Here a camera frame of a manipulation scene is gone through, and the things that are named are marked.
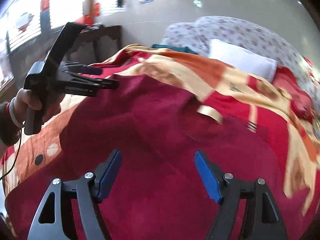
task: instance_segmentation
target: floor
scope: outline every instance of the floor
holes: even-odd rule
[[[161,42],[165,29],[175,22],[194,22],[201,16],[229,16],[268,28],[291,43],[320,69],[320,33],[298,0],[125,0],[124,7],[98,0],[106,25],[123,25],[124,45],[149,46]]]

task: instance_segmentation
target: hand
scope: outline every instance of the hand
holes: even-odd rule
[[[64,94],[61,94],[55,103],[50,105],[45,112],[42,121],[47,122],[51,117],[61,112],[60,103],[64,98]],[[13,106],[14,116],[19,123],[23,123],[26,120],[27,107],[30,106],[34,110],[41,110],[42,104],[36,95],[32,94],[31,90],[25,90],[21,88],[16,96]]]

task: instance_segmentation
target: sleeve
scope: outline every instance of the sleeve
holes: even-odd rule
[[[0,157],[8,146],[19,140],[19,137],[19,128],[15,126],[9,114],[9,104],[0,104]]]

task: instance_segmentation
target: red blanket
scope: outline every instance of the red blanket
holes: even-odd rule
[[[242,121],[222,125],[197,113],[200,102],[189,92],[147,76],[116,77],[120,87],[85,99],[60,134],[61,153],[12,190],[6,207],[19,239],[26,239],[37,206],[50,182],[76,179],[93,171],[113,148],[123,164],[100,210],[113,240],[204,239],[217,207],[194,164],[198,149],[236,178],[264,178],[282,212],[290,239],[298,239],[313,218],[301,214],[307,190],[287,199],[275,154]],[[240,203],[237,239],[244,210]],[[78,237],[85,239],[79,215]]]

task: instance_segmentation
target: white bangle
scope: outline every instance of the white bangle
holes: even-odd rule
[[[12,122],[17,126],[19,127],[20,129],[22,129],[24,127],[24,124],[20,124],[16,117],[14,116],[14,112],[13,112],[13,106],[14,106],[14,101],[15,101],[16,97],[12,98],[11,102],[10,102],[10,105],[9,105],[9,112],[10,112],[10,116],[11,116],[11,119],[12,119]]]

